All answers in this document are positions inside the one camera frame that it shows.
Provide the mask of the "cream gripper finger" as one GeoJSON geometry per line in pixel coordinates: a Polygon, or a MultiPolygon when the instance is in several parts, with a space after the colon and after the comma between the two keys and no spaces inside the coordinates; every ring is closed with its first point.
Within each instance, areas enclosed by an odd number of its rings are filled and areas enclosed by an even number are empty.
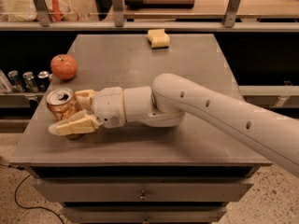
{"type": "Polygon", "coordinates": [[[93,133],[101,126],[101,121],[87,110],[81,110],[67,119],[62,119],[49,126],[49,132],[58,136],[93,133]]]}
{"type": "Polygon", "coordinates": [[[78,104],[81,109],[91,110],[92,109],[92,100],[96,91],[94,90],[82,90],[75,92],[78,104]]]}

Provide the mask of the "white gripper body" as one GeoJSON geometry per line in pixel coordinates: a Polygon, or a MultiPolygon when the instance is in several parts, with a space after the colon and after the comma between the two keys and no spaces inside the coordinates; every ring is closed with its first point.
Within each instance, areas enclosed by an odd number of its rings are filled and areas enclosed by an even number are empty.
{"type": "Polygon", "coordinates": [[[109,129],[122,127],[126,122],[123,89],[114,87],[97,91],[92,98],[92,111],[104,127],[109,129]]]}

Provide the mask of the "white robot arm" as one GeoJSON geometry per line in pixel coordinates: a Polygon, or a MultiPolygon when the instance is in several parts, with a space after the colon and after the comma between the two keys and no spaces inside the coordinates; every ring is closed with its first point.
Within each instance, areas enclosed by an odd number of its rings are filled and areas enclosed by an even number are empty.
{"type": "Polygon", "coordinates": [[[92,133],[99,127],[138,122],[174,127],[189,113],[241,141],[299,176],[299,121],[237,100],[184,77],[160,74],[151,86],[75,93],[80,110],[49,126],[58,136],[92,133]]]}

